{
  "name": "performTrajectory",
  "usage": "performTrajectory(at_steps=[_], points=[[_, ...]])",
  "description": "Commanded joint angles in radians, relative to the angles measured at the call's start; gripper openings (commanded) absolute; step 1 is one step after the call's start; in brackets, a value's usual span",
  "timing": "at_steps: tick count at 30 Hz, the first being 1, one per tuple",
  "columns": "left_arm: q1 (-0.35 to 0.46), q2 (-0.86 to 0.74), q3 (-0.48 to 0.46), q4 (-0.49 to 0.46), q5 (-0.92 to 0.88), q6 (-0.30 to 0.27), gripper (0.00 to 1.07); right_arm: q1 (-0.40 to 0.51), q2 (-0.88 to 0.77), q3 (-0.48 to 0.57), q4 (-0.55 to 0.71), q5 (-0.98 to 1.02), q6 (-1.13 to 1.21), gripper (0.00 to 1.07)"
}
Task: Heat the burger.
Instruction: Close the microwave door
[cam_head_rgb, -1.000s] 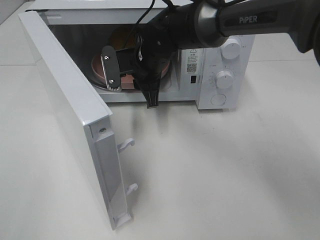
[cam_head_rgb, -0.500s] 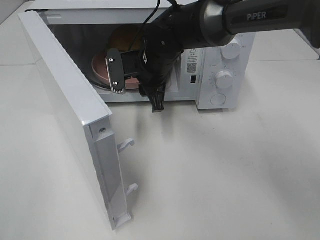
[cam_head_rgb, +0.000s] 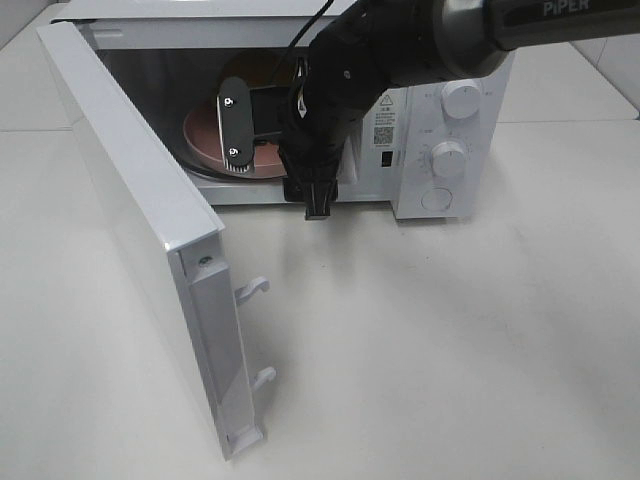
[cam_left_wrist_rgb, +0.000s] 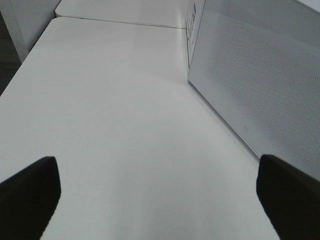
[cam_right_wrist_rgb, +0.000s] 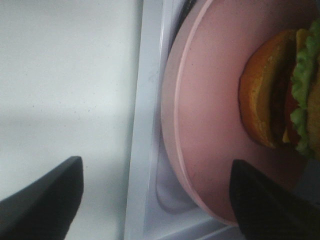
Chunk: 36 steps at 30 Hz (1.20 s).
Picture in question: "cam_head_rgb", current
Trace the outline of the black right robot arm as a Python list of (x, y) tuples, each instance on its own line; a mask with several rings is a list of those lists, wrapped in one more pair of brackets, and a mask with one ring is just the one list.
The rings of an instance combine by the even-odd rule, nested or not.
[(352, 125), (388, 89), (480, 78), (528, 46), (639, 31), (636, 1), (357, 1), (309, 45), (276, 108), (286, 201), (325, 219)]

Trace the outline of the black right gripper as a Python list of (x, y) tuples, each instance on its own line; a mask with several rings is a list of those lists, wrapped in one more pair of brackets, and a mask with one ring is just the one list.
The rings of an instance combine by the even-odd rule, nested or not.
[[(287, 60), (280, 58), (271, 77)], [(306, 220), (324, 220), (338, 196), (337, 176), (344, 143), (360, 121), (360, 112), (338, 104), (332, 84), (315, 76), (308, 59), (299, 57), (289, 86), (254, 87), (254, 126), (274, 129), (278, 154), (287, 172), (287, 200), (304, 200)]]

